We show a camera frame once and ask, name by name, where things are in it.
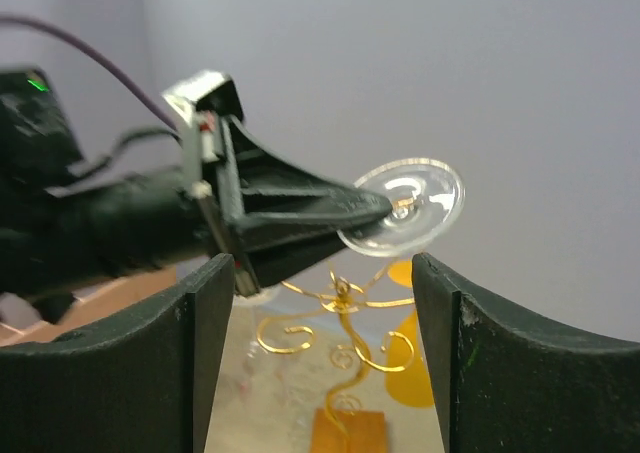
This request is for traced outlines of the clear champagne flute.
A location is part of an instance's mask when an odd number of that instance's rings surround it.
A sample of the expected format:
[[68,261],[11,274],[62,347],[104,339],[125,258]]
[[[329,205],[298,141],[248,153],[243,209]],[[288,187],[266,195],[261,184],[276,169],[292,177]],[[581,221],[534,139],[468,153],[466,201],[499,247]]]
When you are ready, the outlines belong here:
[[381,165],[354,185],[386,197],[391,212],[370,226],[338,233],[351,250],[369,257],[416,254],[444,234],[460,216],[465,187],[459,173],[430,158],[407,158]]

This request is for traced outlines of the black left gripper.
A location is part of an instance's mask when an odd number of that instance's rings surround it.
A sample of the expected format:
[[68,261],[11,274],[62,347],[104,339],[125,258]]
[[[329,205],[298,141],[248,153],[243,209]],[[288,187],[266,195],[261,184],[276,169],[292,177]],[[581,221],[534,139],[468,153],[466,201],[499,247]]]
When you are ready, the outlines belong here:
[[230,75],[201,70],[162,98],[181,140],[182,188],[198,204],[219,251],[235,252],[214,190],[226,146],[243,211],[276,216],[234,220],[238,293],[257,293],[314,266],[344,248],[340,231],[391,213],[383,195],[318,176],[260,143],[241,122],[244,111]]

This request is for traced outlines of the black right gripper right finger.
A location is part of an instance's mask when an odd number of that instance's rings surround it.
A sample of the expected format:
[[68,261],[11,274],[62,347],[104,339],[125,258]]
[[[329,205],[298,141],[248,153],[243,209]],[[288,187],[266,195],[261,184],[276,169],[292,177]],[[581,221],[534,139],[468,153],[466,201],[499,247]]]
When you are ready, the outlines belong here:
[[413,293],[448,452],[635,452],[639,346],[544,317],[430,254]]

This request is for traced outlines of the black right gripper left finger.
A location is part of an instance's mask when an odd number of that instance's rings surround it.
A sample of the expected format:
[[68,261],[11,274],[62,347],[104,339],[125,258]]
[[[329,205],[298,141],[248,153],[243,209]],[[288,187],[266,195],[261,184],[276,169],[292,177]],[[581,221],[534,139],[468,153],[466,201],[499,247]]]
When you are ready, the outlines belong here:
[[48,343],[1,351],[5,452],[201,452],[234,294],[221,254]]

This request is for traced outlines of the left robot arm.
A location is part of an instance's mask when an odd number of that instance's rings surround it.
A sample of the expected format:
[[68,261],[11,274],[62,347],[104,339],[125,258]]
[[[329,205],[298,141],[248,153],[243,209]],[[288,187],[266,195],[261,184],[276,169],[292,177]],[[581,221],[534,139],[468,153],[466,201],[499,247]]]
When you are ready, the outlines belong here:
[[79,190],[84,171],[55,91],[37,68],[1,74],[1,289],[59,322],[76,290],[225,253],[251,297],[339,252],[340,233],[385,218],[379,193],[315,175],[244,124],[233,79],[204,70],[164,92],[177,165]]

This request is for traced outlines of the clear wine glass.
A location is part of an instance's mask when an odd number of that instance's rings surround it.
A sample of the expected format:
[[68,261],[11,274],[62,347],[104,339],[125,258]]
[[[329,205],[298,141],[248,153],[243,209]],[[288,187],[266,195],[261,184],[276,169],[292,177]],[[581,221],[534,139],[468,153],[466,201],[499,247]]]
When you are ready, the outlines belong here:
[[290,358],[272,351],[273,348],[283,348],[283,345],[279,345],[280,333],[268,321],[275,313],[272,303],[280,292],[279,286],[272,286],[251,297],[234,297],[234,309],[246,320],[242,355],[234,372],[239,396],[246,406],[265,400],[268,404],[285,407],[291,398],[288,384]]

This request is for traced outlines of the yellow plastic goblet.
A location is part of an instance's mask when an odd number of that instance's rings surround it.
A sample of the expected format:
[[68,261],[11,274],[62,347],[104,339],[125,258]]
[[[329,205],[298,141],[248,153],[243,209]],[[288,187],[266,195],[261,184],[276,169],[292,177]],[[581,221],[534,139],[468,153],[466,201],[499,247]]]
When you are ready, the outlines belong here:
[[400,337],[392,336],[386,350],[388,366],[410,364],[400,372],[385,376],[385,388],[398,403],[414,408],[431,408],[434,397],[430,376],[424,359],[416,309],[411,307],[407,317],[395,328]]

